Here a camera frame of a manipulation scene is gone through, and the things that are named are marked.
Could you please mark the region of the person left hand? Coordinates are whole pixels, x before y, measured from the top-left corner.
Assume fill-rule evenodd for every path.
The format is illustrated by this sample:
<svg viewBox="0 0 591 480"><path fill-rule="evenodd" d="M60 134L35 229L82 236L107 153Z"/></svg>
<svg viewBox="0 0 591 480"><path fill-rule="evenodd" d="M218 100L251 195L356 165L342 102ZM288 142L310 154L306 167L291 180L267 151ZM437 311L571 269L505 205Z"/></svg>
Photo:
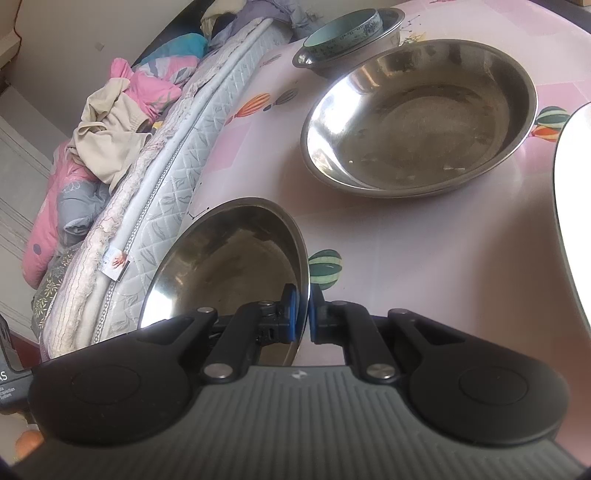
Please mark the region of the person left hand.
<svg viewBox="0 0 591 480"><path fill-rule="evenodd" d="M35 429L25 430L15 442L17 461L22 461L44 443L44 436Z"/></svg>

